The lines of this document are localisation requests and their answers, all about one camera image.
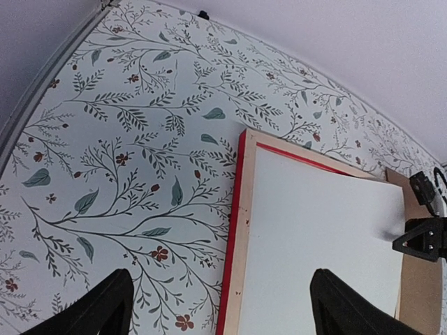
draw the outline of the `brown cardboard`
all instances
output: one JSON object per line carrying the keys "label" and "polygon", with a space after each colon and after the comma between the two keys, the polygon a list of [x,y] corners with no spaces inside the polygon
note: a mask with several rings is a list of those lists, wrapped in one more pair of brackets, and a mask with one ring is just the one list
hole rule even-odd
{"label": "brown cardboard", "polygon": [[[405,219],[427,218],[430,213],[420,206],[405,176],[386,169],[387,180],[402,187]],[[442,264],[404,255],[398,318],[425,335],[437,335],[441,326]]]}

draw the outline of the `wall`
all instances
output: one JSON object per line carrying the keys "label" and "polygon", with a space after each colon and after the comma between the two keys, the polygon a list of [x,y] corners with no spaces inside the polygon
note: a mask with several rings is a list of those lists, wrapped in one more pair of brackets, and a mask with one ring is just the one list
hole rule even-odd
{"label": "wall", "polygon": [[297,59],[184,11],[123,1],[53,80],[1,178],[2,334],[117,267],[134,278],[132,334],[213,334],[246,127],[380,177],[437,164]]}
{"label": "wall", "polygon": [[45,62],[100,4],[99,0],[0,3],[0,131]]}

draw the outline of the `painted flower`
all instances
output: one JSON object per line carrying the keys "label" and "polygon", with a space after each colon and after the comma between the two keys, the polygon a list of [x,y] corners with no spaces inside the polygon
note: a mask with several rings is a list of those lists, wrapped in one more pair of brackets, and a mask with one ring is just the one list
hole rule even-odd
{"label": "painted flower", "polygon": [[7,280],[5,281],[5,284],[6,284],[6,288],[7,288],[8,290],[10,290],[11,292],[14,292],[15,290],[18,290],[18,289],[19,289],[19,287],[17,286],[17,284],[14,283],[14,279],[12,279],[12,278],[7,279]]}
{"label": "painted flower", "polygon": [[129,82],[137,82],[138,80],[140,80],[140,77],[138,75],[132,75],[129,78],[127,78],[127,80]]}
{"label": "painted flower", "polygon": [[50,204],[52,204],[53,202],[56,201],[57,198],[54,196],[54,193],[50,193],[50,195],[47,196],[46,199],[48,200],[48,202],[49,202]]}
{"label": "painted flower", "polygon": [[121,27],[121,26],[116,26],[116,27],[112,28],[112,31],[113,31],[115,34],[121,33],[123,30],[124,30],[124,29],[123,29],[123,27]]}
{"label": "painted flower", "polygon": [[42,158],[43,158],[43,154],[39,151],[37,151],[33,157],[33,159],[36,163],[39,163],[40,161],[42,161]]}
{"label": "painted flower", "polygon": [[127,154],[126,155],[120,154],[119,156],[116,157],[116,159],[117,159],[116,160],[117,164],[120,164],[121,166],[125,166],[127,160],[129,159],[129,156]]}
{"label": "painted flower", "polygon": [[168,259],[168,251],[166,249],[163,249],[162,246],[157,246],[156,251],[151,252],[151,256],[161,262],[162,260]]}
{"label": "painted flower", "polygon": [[59,79],[53,79],[50,83],[50,88],[55,89],[57,84],[59,84],[61,81]]}
{"label": "painted flower", "polygon": [[177,316],[177,322],[175,323],[176,327],[179,327],[182,332],[185,332],[188,328],[194,328],[194,322],[190,321],[191,317],[188,314],[184,316]]}

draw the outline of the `wallpaper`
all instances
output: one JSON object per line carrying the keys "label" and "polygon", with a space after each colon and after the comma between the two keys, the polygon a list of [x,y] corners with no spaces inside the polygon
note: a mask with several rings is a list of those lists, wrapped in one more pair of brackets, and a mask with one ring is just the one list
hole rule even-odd
{"label": "wallpaper", "polygon": [[379,177],[437,164],[297,59],[122,1],[53,79],[0,180],[0,332],[23,332],[125,267],[131,334],[213,334],[246,128]]}

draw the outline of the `painted leaf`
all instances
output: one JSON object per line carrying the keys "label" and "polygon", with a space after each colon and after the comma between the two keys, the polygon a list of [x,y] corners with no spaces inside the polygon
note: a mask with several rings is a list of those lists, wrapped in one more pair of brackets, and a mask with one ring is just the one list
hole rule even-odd
{"label": "painted leaf", "polygon": [[43,168],[38,170],[35,174],[33,174],[27,181],[24,181],[26,187],[34,187],[34,186],[46,186],[50,183],[50,173],[47,169]]}
{"label": "painted leaf", "polygon": [[162,32],[162,31],[160,31],[159,38],[160,38],[161,40],[164,40],[165,42],[169,42],[169,40],[163,35],[163,32]]}
{"label": "painted leaf", "polygon": [[85,214],[89,210],[89,208],[95,202],[96,197],[98,196],[99,188],[96,192],[89,193],[84,195],[75,203],[75,210],[78,211],[79,214]]}
{"label": "painted leaf", "polygon": [[307,95],[306,95],[306,91],[301,91],[301,96],[302,99],[305,101],[306,105],[307,105]]}
{"label": "painted leaf", "polygon": [[40,263],[39,260],[37,259],[36,255],[34,255],[33,253],[31,253],[29,251],[21,250],[21,251],[19,251],[19,255],[21,255],[23,258],[31,258],[32,260],[37,261],[37,263]]}
{"label": "painted leaf", "polygon": [[310,150],[312,148],[312,141],[308,141],[305,145],[302,146],[303,148],[306,148]]}
{"label": "painted leaf", "polygon": [[91,64],[95,65],[96,61],[99,59],[99,55],[101,54],[101,49],[96,49],[91,54]]}
{"label": "painted leaf", "polygon": [[161,235],[168,234],[169,230],[170,230],[170,228],[154,228],[154,229],[142,232],[141,235],[145,235],[148,237],[161,236]]}
{"label": "painted leaf", "polygon": [[213,144],[219,145],[219,143],[217,143],[217,141],[211,135],[208,135],[208,134],[202,134],[202,136],[200,137],[200,140],[202,142],[213,143]]}
{"label": "painted leaf", "polygon": [[170,204],[172,206],[178,206],[179,204],[182,204],[183,201],[183,191],[182,187],[180,186],[179,179],[175,177],[175,183],[173,185],[173,199],[171,200]]}
{"label": "painted leaf", "polygon": [[109,37],[108,40],[125,40],[125,37],[120,37],[120,36],[112,36]]}
{"label": "painted leaf", "polygon": [[93,248],[92,244],[84,237],[78,237],[76,241],[78,241],[79,244],[84,248],[87,257],[90,259],[90,262],[93,263],[93,254],[95,249]]}
{"label": "painted leaf", "polygon": [[213,108],[208,112],[208,114],[203,115],[203,118],[206,120],[223,120],[226,118],[226,115],[223,110],[219,107]]}
{"label": "painted leaf", "polygon": [[163,61],[165,59],[168,59],[169,57],[170,57],[169,51],[162,51],[154,58],[153,61]]}

